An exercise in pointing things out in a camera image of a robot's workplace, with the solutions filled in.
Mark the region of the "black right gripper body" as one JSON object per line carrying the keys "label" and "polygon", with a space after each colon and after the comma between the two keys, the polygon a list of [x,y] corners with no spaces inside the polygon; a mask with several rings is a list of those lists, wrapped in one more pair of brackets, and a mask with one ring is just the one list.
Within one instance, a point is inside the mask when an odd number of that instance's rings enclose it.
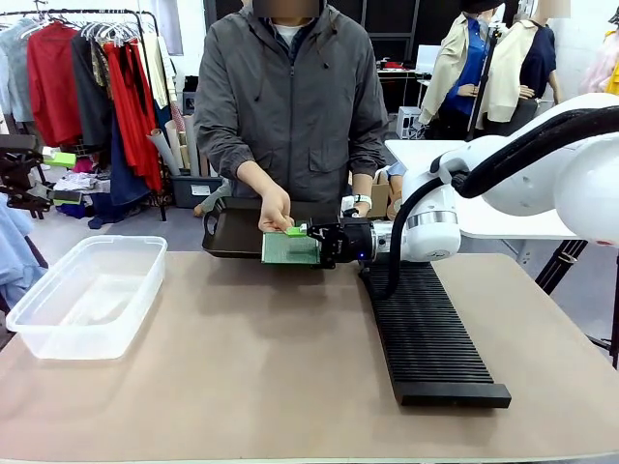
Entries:
{"label": "black right gripper body", "polygon": [[320,250],[330,253],[337,264],[369,261],[374,257],[371,222],[365,218],[343,217],[325,225]]}

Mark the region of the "person's right hand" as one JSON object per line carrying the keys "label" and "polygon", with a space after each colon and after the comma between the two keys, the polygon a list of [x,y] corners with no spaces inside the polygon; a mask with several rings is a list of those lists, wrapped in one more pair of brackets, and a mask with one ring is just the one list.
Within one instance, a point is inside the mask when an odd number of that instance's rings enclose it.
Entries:
{"label": "person's right hand", "polygon": [[291,202],[288,193],[271,183],[260,192],[261,211],[258,227],[262,232],[286,232],[294,225],[290,215]]}

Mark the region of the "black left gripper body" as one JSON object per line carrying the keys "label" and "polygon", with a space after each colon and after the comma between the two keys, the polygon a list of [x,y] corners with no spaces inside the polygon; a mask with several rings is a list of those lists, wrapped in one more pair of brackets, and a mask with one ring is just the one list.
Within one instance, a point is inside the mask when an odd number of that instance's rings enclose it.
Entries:
{"label": "black left gripper body", "polygon": [[34,135],[1,135],[1,192],[7,196],[9,208],[27,211],[32,218],[44,219],[51,201],[44,195],[30,193],[34,187],[29,175],[35,168],[45,182],[41,166],[44,157]]}

